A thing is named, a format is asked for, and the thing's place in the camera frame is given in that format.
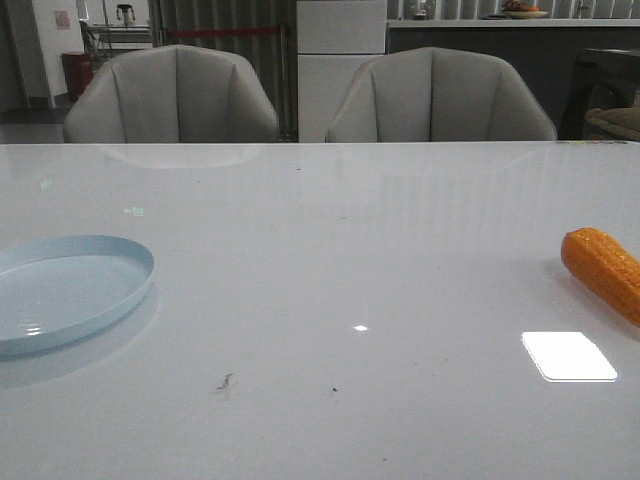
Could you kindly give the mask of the light blue round plate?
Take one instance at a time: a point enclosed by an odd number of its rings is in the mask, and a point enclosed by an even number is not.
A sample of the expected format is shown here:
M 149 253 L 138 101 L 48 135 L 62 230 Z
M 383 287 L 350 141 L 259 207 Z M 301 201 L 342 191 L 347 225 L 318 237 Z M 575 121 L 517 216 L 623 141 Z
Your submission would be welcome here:
M 1 355 L 28 355 L 92 335 L 146 296 L 155 259 L 109 235 L 29 241 L 1 252 Z

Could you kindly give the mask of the orange toy corn cob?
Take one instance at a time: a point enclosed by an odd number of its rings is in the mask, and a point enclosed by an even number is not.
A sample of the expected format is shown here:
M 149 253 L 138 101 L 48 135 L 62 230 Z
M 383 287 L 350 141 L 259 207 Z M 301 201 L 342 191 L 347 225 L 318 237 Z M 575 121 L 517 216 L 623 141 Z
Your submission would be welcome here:
M 593 227 L 568 232 L 561 260 L 589 290 L 639 325 L 639 261 L 613 236 Z

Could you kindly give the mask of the right grey upholstered chair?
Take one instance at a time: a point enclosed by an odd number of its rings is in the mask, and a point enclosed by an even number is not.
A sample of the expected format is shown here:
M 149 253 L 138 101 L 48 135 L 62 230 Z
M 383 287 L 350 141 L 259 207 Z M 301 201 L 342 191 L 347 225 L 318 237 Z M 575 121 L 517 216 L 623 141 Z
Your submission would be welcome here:
M 424 47 L 355 73 L 326 141 L 553 141 L 556 129 L 517 70 L 486 54 Z

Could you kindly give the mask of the grey upholstered chair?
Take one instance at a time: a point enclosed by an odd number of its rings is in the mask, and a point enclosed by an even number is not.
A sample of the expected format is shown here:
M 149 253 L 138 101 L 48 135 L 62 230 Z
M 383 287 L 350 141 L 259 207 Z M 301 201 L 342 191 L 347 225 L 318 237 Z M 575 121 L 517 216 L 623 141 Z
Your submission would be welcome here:
M 171 45 L 105 63 L 67 114 L 68 143 L 270 143 L 278 117 L 252 65 Z
M 326 141 L 553 141 L 556 129 L 517 70 L 486 54 L 424 47 L 355 73 Z

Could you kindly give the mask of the white refrigerator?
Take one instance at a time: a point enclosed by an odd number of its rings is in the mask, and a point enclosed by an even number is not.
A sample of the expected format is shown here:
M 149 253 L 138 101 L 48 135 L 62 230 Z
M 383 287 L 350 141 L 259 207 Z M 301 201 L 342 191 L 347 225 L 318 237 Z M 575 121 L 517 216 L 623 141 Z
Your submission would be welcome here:
M 357 69 L 385 53 L 385 1 L 299 1 L 298 139 L 318 143 Z

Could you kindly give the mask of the left grey upholstered chair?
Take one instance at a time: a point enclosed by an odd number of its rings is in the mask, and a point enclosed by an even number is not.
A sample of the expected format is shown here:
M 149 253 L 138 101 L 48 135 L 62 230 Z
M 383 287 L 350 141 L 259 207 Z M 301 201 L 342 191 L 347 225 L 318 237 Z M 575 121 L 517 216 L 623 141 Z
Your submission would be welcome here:
M 278 117 L 252 65 L 171 45 L 105 63 L 67 114 L 68 143 L 270 143 Z

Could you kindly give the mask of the red barrier belt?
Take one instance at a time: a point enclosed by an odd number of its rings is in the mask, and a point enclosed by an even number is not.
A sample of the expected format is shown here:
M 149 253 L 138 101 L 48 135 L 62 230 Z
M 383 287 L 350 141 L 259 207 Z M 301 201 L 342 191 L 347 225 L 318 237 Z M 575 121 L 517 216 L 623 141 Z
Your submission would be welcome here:
M 169 38 L 217 38 L 217 37 L 243 37 L 278 34 L 279 26 L 222 29 L 222 30 L 167 30 Z

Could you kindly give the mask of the background white table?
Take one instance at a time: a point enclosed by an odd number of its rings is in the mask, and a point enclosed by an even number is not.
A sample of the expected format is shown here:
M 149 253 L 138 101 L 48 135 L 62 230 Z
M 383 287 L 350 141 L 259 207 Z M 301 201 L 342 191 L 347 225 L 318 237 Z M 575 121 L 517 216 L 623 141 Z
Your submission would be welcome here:
M 92 56 L 107 55 L 110 51 L 132 51 L 152 47 L 148 26 L 88 24 L 80 21 L 85 50 Z

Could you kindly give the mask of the grey kitchen counter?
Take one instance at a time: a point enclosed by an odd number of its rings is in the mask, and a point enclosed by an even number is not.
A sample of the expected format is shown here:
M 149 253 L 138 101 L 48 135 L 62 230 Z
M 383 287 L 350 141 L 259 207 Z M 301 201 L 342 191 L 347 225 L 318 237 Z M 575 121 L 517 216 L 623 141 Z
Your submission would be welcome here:
M 557 128 L 584 48 L 639 49 L 637 19 L 391 20 L 387 51 L 420 47 L 500 57 L 518 70 Z

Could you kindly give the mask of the red trash bin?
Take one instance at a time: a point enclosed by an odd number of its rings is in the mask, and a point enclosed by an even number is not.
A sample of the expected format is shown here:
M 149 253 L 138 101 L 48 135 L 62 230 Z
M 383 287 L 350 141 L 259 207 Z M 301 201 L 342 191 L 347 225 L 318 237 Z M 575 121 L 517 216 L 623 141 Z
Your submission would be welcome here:
M 86 52 L 65 52 L 61 61 L 70 101 L 76 101 L 93 78 L 91 56 Z

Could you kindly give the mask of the fruit bowl on counter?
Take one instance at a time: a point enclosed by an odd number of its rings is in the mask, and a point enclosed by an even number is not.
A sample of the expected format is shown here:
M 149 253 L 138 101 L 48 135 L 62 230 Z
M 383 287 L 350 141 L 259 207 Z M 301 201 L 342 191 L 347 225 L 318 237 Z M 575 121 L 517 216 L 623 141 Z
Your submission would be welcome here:
M 540 19 L 548 16 L 549 12 L 538 6 L 529 5 L 523 1 L 509 0 L 502 4 L 501 13 L 510 19 L 527 20 Z

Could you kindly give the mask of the beige cushion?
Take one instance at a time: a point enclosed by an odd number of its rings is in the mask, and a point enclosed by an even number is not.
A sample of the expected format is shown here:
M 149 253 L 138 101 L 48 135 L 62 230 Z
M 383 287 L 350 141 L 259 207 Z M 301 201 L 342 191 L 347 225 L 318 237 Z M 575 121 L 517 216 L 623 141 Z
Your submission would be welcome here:
M 584 136 L 588 139 L 639 140 L 639 107 L 600 109 L 585 114 Z

